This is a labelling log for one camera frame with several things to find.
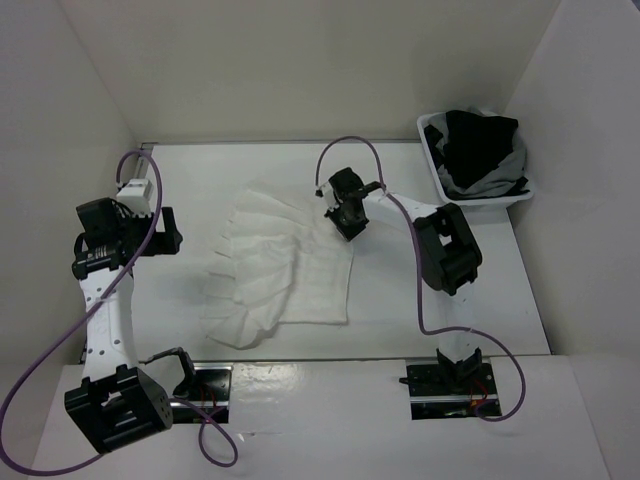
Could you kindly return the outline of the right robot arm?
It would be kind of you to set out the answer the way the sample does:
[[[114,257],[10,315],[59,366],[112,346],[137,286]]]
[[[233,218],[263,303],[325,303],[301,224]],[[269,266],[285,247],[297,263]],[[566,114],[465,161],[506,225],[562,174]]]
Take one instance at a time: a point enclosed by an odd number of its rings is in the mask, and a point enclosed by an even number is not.
[[[371,220],[408,234],[415,258],[416,313],[420,332],[443,335],[438,342],[438,381],[450,393],[468,386],[482,364],[481,349],[470,340],[473,284],[483,257],[460,209],[398,196],[379,181],[364,183],[349,167],[315,187],[326,202],[325,217],[347,242]]]

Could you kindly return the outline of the white pleated skirt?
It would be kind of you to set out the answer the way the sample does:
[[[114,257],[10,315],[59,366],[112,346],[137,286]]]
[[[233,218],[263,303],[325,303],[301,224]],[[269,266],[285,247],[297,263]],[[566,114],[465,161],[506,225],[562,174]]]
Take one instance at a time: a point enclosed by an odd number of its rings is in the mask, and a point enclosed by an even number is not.
[[[347,324],[353,249],[319,199],[252,182],[210,250],[200,317],[206,336],[249,349],[283,324]]]

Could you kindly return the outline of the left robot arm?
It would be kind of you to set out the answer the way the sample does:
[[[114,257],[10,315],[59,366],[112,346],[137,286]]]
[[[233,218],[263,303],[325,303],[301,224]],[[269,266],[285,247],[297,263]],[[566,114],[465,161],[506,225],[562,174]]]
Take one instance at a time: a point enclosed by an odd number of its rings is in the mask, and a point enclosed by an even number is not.
[[[140,368],[134,341],[130,265],[137,255],[177,254],[182,236],[170,207],[140,217],[102,198],[76,212],[83,230],[74,244],[72,273],[90,317],[81,384],[66,392],[64,406],[93,448],[107,454],[171,428],[166,391],[184,400],[198,390],[198,373],[181,364],[167,370],[164,389]]]

